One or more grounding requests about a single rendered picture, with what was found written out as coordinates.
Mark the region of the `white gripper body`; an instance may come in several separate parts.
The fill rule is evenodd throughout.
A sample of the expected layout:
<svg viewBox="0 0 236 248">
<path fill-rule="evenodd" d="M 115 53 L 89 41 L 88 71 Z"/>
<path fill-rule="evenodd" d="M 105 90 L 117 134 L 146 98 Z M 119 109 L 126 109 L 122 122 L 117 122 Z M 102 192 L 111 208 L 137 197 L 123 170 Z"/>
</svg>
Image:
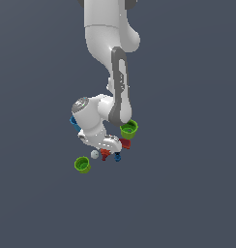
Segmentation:
<svg viewBox="0 0 236 248">
<path fill-rule="evenodd" d="M 98 150 L 105 149 L 111 153 L 122 150 L 121 141 L 116 136 L 108 135 L 105 128 L 102 128 L 94 136 L 87 136 L 83 130 L 80 130 L 77 136 L 84 144 L 96 147 Z"/>
</svg>

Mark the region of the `green cup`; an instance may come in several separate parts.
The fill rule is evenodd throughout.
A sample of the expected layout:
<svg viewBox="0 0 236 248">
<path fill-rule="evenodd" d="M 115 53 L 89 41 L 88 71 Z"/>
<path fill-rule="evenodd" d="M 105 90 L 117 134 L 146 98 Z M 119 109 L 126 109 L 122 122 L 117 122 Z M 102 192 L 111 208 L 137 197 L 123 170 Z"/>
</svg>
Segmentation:
<svg viewBox="0 0 236 248">
<path fill-rule="evenodd" d="M 91 169 L 89 159 L 85 156 L 77 158 L 74 162 L 74 168 L 80 173 L 87 173 Z"/>
<path fill-rule="evenodd" d="M 120 127 L 121 136 L 126 140 L 131 140 L 135 136 L 137 129 L 137 123 L 131 119 L 127 124 Z"/>
</svg>

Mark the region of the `blue cup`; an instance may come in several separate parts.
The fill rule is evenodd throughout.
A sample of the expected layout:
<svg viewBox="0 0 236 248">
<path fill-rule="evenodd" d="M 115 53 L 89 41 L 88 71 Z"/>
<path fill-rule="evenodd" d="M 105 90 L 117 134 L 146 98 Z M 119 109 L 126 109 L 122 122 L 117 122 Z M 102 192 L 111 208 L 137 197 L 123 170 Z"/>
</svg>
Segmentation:
<svg viewBox="0 0 236 248">
<path fill-rule="evenodd" d="M 72 115 L 72 117 L 70 118 L 70 122 L 71 124 L 74 126 L 74 128 L 80 132 L 81 128 L 78 126 L 78 124 L 76 123 L 75 119 L 74 119 L 74 116 Z"/>
</svg>

